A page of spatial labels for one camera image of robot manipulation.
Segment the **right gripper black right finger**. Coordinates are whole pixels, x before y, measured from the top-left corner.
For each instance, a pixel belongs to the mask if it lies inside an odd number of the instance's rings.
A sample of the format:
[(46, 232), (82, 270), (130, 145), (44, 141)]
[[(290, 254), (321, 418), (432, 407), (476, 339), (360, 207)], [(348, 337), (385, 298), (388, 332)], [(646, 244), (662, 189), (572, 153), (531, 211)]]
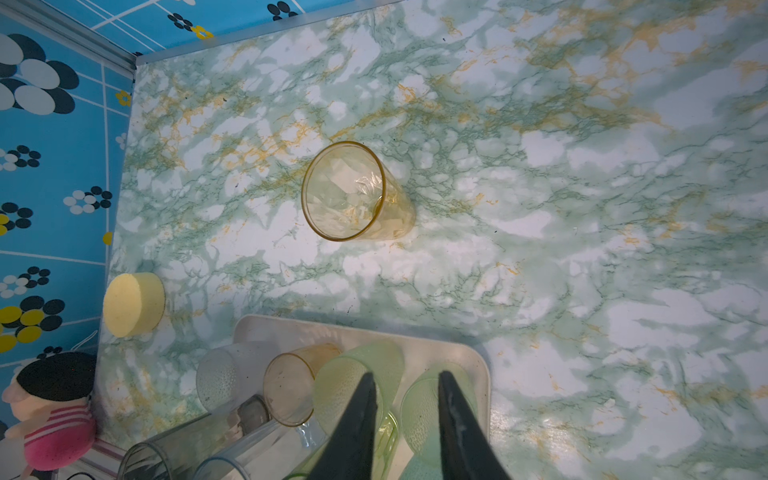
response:
[(438, 377), (441, 470), (444, 479), (509, 479), (450, 371)]

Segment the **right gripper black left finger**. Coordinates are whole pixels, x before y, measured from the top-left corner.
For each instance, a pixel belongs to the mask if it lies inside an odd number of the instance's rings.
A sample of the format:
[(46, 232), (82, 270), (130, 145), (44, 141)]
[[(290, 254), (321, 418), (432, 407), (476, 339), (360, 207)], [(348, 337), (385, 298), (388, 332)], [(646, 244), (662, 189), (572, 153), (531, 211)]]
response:
[(309, 480), (371, 478), (377, 409), (374, 376), (365, 373)]

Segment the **tall teal front glass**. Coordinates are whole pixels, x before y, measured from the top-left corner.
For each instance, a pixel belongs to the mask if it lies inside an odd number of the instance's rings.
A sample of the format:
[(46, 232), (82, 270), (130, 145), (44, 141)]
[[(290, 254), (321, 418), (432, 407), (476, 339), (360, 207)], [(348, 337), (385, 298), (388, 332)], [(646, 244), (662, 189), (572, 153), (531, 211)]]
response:
[(400, 480), (442, 480), (443, 475), (439, 468), (425, 463), (417, 456), (412, 456), (403, 472)]

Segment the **tall green glass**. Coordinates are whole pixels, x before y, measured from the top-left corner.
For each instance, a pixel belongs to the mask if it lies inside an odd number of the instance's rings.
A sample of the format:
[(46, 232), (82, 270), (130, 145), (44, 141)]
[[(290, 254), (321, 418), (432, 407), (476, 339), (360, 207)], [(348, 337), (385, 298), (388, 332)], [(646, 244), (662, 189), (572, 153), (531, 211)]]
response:
[[(392, 411), (388, 412), (378, 427), (373, 450), (371, 479), (386, 479), (392, 457), (397, 448), (399, 430), (397, 420)], [(326, 445), (286, 476), (286, 479), (306, 479), (316, 463), (322, 457)]]

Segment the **tall light blue glass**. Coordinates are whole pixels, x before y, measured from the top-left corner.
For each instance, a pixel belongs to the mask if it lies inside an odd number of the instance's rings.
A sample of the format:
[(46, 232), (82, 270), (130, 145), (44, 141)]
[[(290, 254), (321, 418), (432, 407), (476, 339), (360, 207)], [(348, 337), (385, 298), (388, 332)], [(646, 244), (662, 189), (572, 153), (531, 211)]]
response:
[(271, 420), (204, 460), (194, 479), (283, 479), (327, 440), (315, 419), (297, 427)]

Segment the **short pale green glass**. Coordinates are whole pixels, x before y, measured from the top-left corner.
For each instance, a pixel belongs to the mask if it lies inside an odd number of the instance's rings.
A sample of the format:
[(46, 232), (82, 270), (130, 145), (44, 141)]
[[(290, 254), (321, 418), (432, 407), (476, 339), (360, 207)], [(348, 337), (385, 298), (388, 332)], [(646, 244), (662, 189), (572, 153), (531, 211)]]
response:
[(439, 467), (440, 430), (438, 413), (438, 377), (450, 371), (473, 414), (477, 414), (477, 399), (469, 375), (453, 362), (438, 362), (422, 373), (409, 387), (401, 402), (404, 438), (424, 463)]

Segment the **short light green glass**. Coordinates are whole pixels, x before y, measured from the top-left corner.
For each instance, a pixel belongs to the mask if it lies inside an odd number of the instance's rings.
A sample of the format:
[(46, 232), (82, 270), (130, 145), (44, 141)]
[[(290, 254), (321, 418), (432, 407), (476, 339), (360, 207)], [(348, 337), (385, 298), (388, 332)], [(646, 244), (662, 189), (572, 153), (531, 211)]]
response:
[(404, 356), (392, 341), (356, 347), (327, 362), (313, 385), (314, 417), (332, 435), (359, 381), (372, 373), (376, 387), (376, 420), (379, 427), (393, 404), (404, 372)]

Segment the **short amber glass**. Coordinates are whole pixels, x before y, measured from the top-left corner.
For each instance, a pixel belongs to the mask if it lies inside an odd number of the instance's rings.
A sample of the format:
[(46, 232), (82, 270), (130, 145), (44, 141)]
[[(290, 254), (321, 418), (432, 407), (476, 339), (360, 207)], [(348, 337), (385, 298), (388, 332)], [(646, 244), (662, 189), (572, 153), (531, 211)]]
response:
[(314, 382), (320, 369), (341, 354), (333, 343), (305, 346), (276, 356), (268, 365), (263, 397), (280, 424), (297, 427), (312, 415)]

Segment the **short clear glass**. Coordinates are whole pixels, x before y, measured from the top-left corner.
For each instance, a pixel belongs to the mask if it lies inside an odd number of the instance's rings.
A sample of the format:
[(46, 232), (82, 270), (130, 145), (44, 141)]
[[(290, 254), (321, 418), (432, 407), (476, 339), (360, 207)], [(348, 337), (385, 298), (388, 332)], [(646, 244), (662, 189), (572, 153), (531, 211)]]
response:
[(202, 406), (223, 415), (263, 392), (265, 372), (278, 355), (275, 344), (239, 342), (208, 351), (196, 372), (196, 388)]

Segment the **tall dark grey glass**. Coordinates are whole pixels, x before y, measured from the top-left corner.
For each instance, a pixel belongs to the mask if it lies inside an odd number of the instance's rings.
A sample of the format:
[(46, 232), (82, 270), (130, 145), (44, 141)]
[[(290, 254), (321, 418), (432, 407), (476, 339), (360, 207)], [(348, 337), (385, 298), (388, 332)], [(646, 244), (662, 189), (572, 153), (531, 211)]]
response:
[(191, 479), (211, 455), (270, 420), (263, 398), (254, 395), (229, 415), (205, 414), (132, 446), (119, 479)]

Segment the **tall amber back glass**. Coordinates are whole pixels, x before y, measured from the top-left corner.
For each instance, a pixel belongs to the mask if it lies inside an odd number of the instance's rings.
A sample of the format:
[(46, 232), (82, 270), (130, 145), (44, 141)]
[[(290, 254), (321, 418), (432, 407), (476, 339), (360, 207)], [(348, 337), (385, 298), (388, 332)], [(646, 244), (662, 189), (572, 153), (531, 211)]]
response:
[(311, 229), (333, 242), (398, 239), (416, 220), (392, 173), (370, 148), (353, 141), (334, 143), (309, 163), (301, 205)]

